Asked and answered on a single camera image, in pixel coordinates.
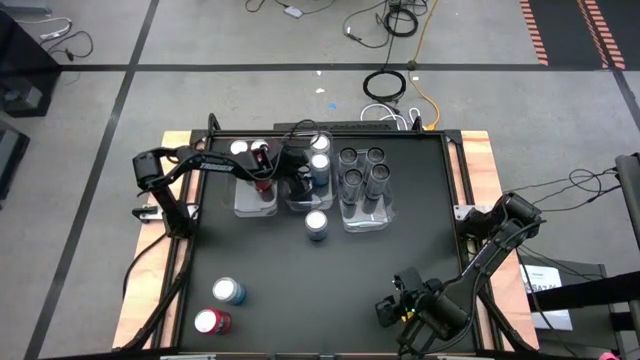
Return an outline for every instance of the black mat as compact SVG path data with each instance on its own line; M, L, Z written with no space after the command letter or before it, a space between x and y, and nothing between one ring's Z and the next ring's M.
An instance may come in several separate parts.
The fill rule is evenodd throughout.
M599 0L597 4L626 68L640 68L640 1Z
M214 141L214 150L227 143ZM452 198L442 138L336 139L335 148L382 147L399 211L383 231L349 234L338 204L328 210L329 235L321 245L305 234L303 213L280 204L269 218L240 219L221 204L226 175L207 177L179 346L184 351L395 353L401 326L378 325L374 304L394 293L392 275L416 266L425 278L459 274ZM211 287L230 276L245 284L246 304L217 302ZM232 332L196 331L205 307L231 313ZM452 351L473 351L469 334Z
M523 257L523 261L527 265L547 266L536 261L535 258ZM598 274L605 276L604 267L595 264L583 264L571 261L558 261L560 264L579 272L580 274ZM580 276L564 273L564 269L560 270L560 280L562 285L580 284L586 280ZM582 309L569 310L571 317L572 331L558 330L563 341L571 344L571 349L578 352L578 355L593 356L589 352L589 348L600 349L618 349L620 344L613 331L609 317L609 306L599 305L590 306ZM541 342L541 349L550 350L551 353L559 353L567 355L566 350L558 350L558 339L550 330L536 329L538 340Z
M529 0L529 4L550 66L602 68L600 55L576 0Z

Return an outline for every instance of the red can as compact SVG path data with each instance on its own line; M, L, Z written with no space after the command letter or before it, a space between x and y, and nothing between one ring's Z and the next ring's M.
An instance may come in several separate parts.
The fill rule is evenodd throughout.
M231 329L231 315L226 311L208 308L196 315L194 323L196 330L203 334L223 335Z

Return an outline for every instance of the can lid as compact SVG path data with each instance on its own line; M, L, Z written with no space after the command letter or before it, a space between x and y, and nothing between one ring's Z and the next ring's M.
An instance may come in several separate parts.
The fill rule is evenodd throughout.
M384 151L380 148L371 148L367 151L367 158L374 163L382 162L384 160Z
M311 166L316 169L324 169L329 166L329 157L325 154L315 154L311 158Z
M231 143L231 146L229 147L229 150L231 150L231 153L233 155L238 155L240 153L243 153L243 152L249 150L249 145L244 140L236 140L236 141Z
M391 170L389 170L387 165L377 164L371 169L371 176L376 180L386 180L389 178L389 175L391 175Z
M322 211L314 210L307 214L304 222L309 229L320 230L327 225L327 216Z
M329 147L329 139L325 135L316 135L311 138L311 147L316 150L324 150Z
M346 163L352 163L358 159L358 153L352 148L344 148L340 151L340 160Z
M362 183L362 173L360 170L351 169L344 174L344 182L351 186L360 185Z
M196 315L195 325L196 330L201 333L209 333L216 328L218 322L218 316L211 309L204 309Z
M258 139L251 144L251 150L260 149L263 146L268 147L269 144L267 144L267 142L264 141L263 139Z
M218 300L227 300L233 296L235 288L236 284L234 284L230 278L218 279L218 281L213 284L213 296Z

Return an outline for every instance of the metal frame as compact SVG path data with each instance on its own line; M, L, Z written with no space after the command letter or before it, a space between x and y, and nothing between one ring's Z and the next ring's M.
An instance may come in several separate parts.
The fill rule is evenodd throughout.
M211 134L208 130L193 130L191 133L191 143L195 143L200 139L206 138L205 149L210 149L212 141L216 138L228 139L228 138L235 138L235 137L261 137L261 138L262 137L282 137L282 136L285 136L286 134L287 134L287 131L274 131L274 130L226 130L225 131L225 130L215 129L214 134ZM416 138L416 137L417 138L421 138L421 137L440 138L442 143L443 160L445 165L444 170L445 170L445 175L447 177L447 184L449 187L451 205L455 205L458 203L458 197L457 197L457 192L455 188L455 181L453 180L453 169L451 166L451 158L449 156L449 148L448 148L448 141L447 141L448 136L451 135L450 131L424 132L424 131L418 130L415 132L413 131L408 132L408 131L397 131L397 130L396 131L393 131L393 130L386 130L386 131L333 130L332 135L336 138L350 138L350 137L353 137L353 138L391 137L391 138L408 138L408 139ZM469 178L468 168L466 165L464 148L461 142L456 143L456 152L458 154L458 162L460 163L460 172L462 175L462 183L465 190L465 197L467 201L473 202L471 182ZM197 190L197 199L196 199L196 203L198 204L201 204L202 202L206 176L207 176L206 172L200 173L200 179L199 179L198 190ZM450 211L451 211L450 212L451 220L455 228L456 219L453 214L453 207L451 207ZM462 242L457 233L454 234L454 238L456 241L456 249L458 252L459 271L462 271L462 269L464 268L464 262L468 261L468 254L467 254L466 248L462 246ZM193 251L193 239L192 241L189 242L189 246L186 251L188 252ZM172 257L175 258L176 255L177 255L177 251L174 252L174 254L172 254ZM167 276L166 272L170 270L169 265L171 265L172 263L175 264L175 259L167 263L167 268L165 268L165 278ZM180 329L182 327L184 307L186 302L184 294L186 293L187 287L189 286L190 273L191 273L191 267L189 267L189 269L187 270L187 274L186 274L187 281L185 283L185 286L178 293L178 307L176 309L176 314L175 314L176 319L174 321L173 331L171 336L172 347L178 347L179 345L178 343L180 341L179 340ZM477 320L478 320L478 315L476 315L476 321L474 323L474 328L473 328L473 341L474 341L475 348L480 349L483 347L483 343L482 343L482 334L480 332L480 327ZM493 341L494 341L494 344L497 344L497 341L499 341L499 339L501 338L500 338L499 332L497 332L497 328L495 331L493 331L493 329L495 328L495 325L493 324L493 322L491 324L492 324L492 337L494 338ZM154 333L154 339L156 337L160 339L162 337L162 331L163 329L159 325L158 328L156 329L156 332ZM154 346L158 346L159 341L157 343L154 341L153 344Z

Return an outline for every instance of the black floor line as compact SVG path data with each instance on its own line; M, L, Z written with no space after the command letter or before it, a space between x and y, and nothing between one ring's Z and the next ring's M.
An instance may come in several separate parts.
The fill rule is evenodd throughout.
M252 71L375 71L378 63L318 64L103 64L62 65L62 71L134 71L134 72L252 72ZM390 70L407 70L403 63L389 64ZM541 64L418 64L420 71L602 71L589 65L544 66Z
M140 61L144 43L147 40L153 18L158 8L158 2L159 0L152 0L149 4L147 15L145 16L140 34L138 35L138 40L136 41L136 45L134 47L133 54L131 55L129 65L135 65ZM42 345L44 344L47 331L49 330L49 325L51 324L51 319L53 318L58 300L60 299L62 288L64 287L67 275L69 274L71 262L78 247L80 235L82 233L82 229L84 228L85 220L87 219L87 214L89 213L89 209L91 207L91 201L93 200L93 196L95 195L98 181L100 180L100 175L102 173L104 163L107 159L107 154L109 152L116 127L118 126L118 121L120 120L120 114L122 113L122 109L124 108L129 89L131 88L131 83L135 75L135 71L133 71L132 69L133 67L129 68L124 76L124 79L122 80L122 85L120 85L120 90L118 91L118 96L116 97L115 103L113 105L111 116L109 117L109 121L105 128L104 134L102 135L102 140L100 141L96 159L93 162L91 172L89 173L87 185L84 189L84 192L82 193L82 198L80 199L80 205L76 212L76 216L73 219L71 230L69 231L69 236L67 237L64 249L62 250L62 255L60 256L60 261L58 262L58 267L56 268L56 272L53 276L49 291L47 292L47 297L45 298L44 305L42 306L42 310L40 311L40 315L38 316L38 322L36 323L33 334L31 335L31 340L29 341L29 346L25 353L25 359L37 359L40 355L40 351L42 350Z
M629 87L629 83L627 83L627 79L624 77L622 71L617 69L613 70L613 77L616 79L616 83L622 93L624 102L627 103L627 107L629 108L633 121L635 121L636 126L640 130L640 107L638 107L635 94Z

